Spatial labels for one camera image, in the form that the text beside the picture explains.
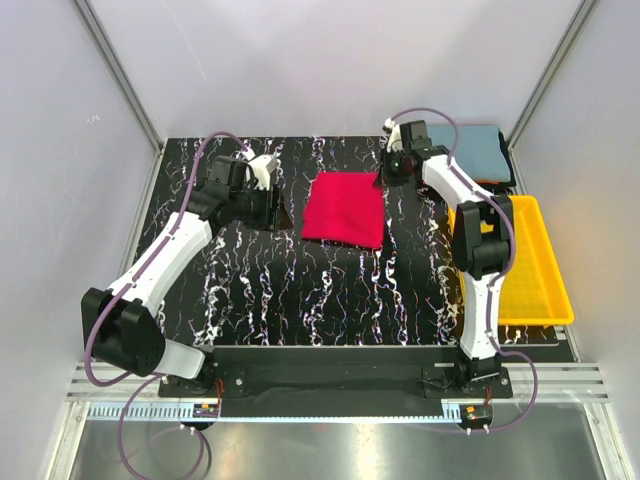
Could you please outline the red polo shirt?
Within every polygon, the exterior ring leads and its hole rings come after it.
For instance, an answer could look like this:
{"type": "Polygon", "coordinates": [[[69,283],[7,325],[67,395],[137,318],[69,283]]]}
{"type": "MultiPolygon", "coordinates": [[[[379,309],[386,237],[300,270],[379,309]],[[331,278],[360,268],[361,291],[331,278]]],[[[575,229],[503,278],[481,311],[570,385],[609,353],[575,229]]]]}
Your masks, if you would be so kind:
{"type": "Polygon", "coordinates": [[[383,190],[376,173],[321,172],[311,186],[301,237],[380,249],[384,243],[383,190]]]}

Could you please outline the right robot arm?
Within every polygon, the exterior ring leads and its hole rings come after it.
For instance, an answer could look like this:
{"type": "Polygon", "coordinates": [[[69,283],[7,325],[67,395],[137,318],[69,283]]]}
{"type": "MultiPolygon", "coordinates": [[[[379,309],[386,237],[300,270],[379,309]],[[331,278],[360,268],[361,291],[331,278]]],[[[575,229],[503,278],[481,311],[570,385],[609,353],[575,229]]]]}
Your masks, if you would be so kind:
{"type": "Polygon", "coordinates": [[[441,388],[471,390],[497,381],[500,295],[515,260],[513,204],[465,173],[452,148],[434,145],[425,121],[400,124],[388,118],[383,131],[387,141],[374,185],[399,186],[413,176],[455,211],[451,254],[464,279],[464,324],[453,372],[441,388]]]}

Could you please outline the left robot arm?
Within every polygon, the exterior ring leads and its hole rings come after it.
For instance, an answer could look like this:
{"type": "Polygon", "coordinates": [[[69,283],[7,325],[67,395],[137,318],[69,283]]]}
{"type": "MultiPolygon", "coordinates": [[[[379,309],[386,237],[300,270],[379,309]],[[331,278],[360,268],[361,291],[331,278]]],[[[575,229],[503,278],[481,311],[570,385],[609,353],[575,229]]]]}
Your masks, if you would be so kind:
{"type": "Polygon", "coordinates": [[[273,154],[250,160],[218,156],[208,177],[191,184],[181,209],[138,261],[108,288],[81,300],[85,360],[104,361],[125,375],[171,375],[207,383],[213,368],[204,351],[167,339],[159,307],[185,268],[227,225],[258,231],[289,229],[273,154]]]}

